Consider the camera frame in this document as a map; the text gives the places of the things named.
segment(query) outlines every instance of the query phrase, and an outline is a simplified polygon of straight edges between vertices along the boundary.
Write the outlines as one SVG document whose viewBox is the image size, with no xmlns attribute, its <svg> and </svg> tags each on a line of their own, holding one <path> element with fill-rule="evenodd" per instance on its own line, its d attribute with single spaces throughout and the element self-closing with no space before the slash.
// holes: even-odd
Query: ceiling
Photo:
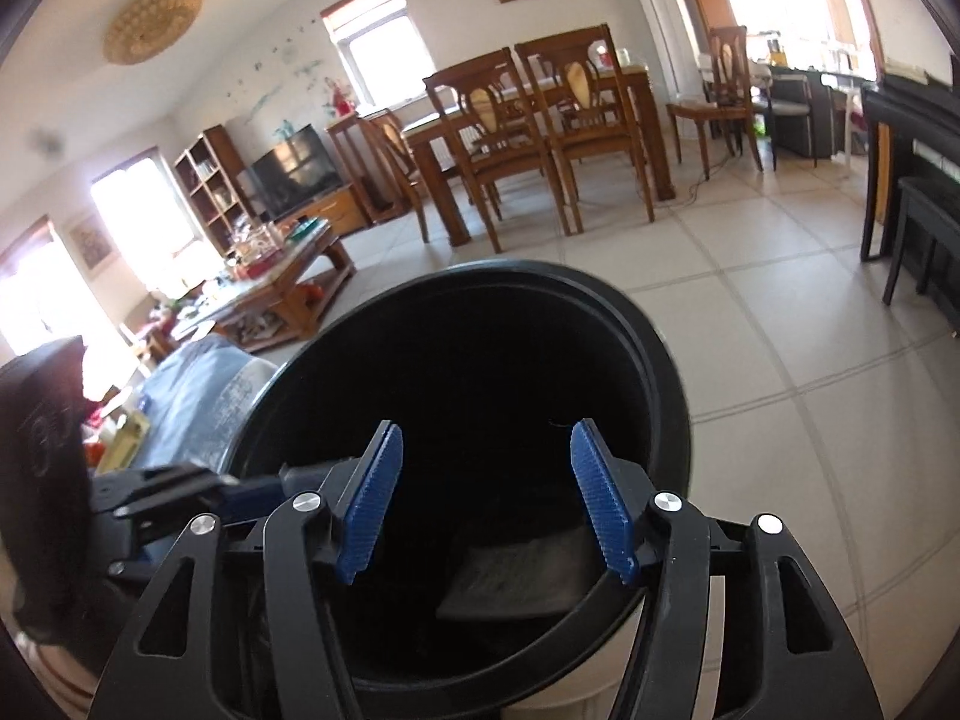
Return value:
<svg viewBox="0 0 960 720">
<path fill-rule="evenodd" d="M 253 25 L 288 0 L 203 0 L 186 35 L 141 65 L 109 65 L 103 37 L 131 0 L 44 0 L 0 65 L 0 209 L 63 165 L 176 105 Z M 64 155 L 36 147 L 59 134 Z"/>
</svg>

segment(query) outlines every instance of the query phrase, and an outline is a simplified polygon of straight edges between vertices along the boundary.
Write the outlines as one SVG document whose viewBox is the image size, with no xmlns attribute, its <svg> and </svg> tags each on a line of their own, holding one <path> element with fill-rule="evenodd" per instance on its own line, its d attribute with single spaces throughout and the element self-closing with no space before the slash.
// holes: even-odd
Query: wooden bookshelf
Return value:
<svg viewBox="0 0 960 720">
<path fill-rule="evenodd" d="M 237 173 L 244 167 L 222 124 L 205 129 L 174 163 L 198 224 L 224 257 L 233 249 L 233 230 L 242 215 L 256 223 L 256 214 L 237 181 Z"/>
</svg>

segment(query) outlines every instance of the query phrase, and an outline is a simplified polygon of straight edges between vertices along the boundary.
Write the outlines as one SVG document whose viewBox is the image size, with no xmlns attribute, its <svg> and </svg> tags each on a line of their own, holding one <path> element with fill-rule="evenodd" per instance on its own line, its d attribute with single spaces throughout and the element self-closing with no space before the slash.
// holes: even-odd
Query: black bucket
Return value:
<svg viewBox="0 0 960 720">
<path fill-rule="evenodd" d="M 570 429 L 593 418 L 613 454 L 685 495 L 680 378 L 640 309 L 562 266 L 491 261 L 425 276 L 323 330 L 277 375 L 227 471 L 274 473 L 362 453 L 403 431 L 400 483 L 370 568 L 332 600 L 364 717 L 464 715 L 520 700 L 592 655 L 642 591 L 607 572 L 569 613 L 442 620 L 467 549 L 586 522 Z"/>
</svg>

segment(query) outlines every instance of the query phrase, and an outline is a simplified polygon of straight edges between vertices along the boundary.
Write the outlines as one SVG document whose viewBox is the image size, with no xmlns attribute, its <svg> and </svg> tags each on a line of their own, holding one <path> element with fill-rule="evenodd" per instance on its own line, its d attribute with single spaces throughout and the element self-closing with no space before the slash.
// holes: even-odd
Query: blue gripper pad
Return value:
<svg viewBox="0 0 960 720">
<path fill-rule="evenodd" d="M 634 522 L 608 467 L 608 461 L 621 461 L 598 445 L 592 428 L 586 420 L 574 425 L 570 464 L 607 567 L 616 571 L 623 584 L 633 584 L 640 571 L 634 555 Z"/>
<path fill-rule="evenodd" d="M 336 566 L 337 579 L 343 584 L 353 584 L 357 572 L 370 563 L 402 464 L 403 434 L 397 425 L 392 425 L 344 515 L 344 536 Z"/>
</svg>

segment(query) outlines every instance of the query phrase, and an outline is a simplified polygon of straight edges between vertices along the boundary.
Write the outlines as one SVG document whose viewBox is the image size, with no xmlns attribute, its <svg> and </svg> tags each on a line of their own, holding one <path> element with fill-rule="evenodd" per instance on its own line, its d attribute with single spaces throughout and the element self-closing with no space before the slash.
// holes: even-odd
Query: blue blanket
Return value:
<svg viewBox="0 0 960 720">
<path fill-rule="evenodd" d="M 150 431 L 131 467 L 194 463 L 220 473 L 253 400 L 276 371 L 222 336 L 181 346 L 140 386 Z"/>
</svg>

